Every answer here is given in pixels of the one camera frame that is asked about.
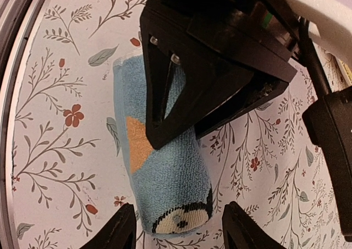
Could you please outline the blue cartoon print towel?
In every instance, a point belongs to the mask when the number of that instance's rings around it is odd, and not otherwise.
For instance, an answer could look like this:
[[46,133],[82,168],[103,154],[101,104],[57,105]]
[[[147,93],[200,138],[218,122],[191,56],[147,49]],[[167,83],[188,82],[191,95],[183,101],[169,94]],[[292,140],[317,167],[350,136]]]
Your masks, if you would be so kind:
[[123,161],[143,230],[153,236],[187,235],[212,217],[211,179],[195,130],[159,150],[146,137],[146,76],[142,55],[113,63],[114,112]]

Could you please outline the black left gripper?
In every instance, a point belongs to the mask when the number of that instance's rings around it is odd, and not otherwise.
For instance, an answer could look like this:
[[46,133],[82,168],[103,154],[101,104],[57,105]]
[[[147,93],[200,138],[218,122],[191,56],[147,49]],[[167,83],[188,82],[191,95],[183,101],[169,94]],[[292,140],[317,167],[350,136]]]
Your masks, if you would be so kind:
[[281,95],[297,70],[298,17],[286,0],[150,0],[166,17],[190,18],[186,33],[220,56],[249,68],[198,69],[193,113],[198,139]]

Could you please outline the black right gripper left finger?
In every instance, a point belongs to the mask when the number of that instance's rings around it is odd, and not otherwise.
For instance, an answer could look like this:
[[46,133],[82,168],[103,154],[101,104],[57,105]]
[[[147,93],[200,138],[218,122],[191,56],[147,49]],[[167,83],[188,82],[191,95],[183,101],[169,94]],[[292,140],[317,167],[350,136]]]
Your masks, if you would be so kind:
[[136,216],[132,204],[124,204],[89,241],[89,248],[136,248]]

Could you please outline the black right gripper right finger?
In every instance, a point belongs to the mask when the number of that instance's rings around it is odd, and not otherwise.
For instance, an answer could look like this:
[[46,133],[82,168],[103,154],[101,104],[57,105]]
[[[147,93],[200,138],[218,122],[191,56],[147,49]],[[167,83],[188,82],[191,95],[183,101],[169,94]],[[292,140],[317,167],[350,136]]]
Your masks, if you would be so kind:
[[225,205],[222,227],[225,249],[285,249],[267,235],[235,201]]

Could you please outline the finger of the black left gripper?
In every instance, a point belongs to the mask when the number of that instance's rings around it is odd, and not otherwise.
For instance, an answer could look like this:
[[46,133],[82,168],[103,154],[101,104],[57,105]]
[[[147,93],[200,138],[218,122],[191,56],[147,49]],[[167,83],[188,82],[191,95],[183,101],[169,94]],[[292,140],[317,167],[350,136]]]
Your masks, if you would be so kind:
[[[236,94],[254,74],[193,39],[179,17],[172,20],[145,7],[140,24],[147,80],[146,136],[158,150]],[[185,84],[166,113],[173,55],[179,58]]]

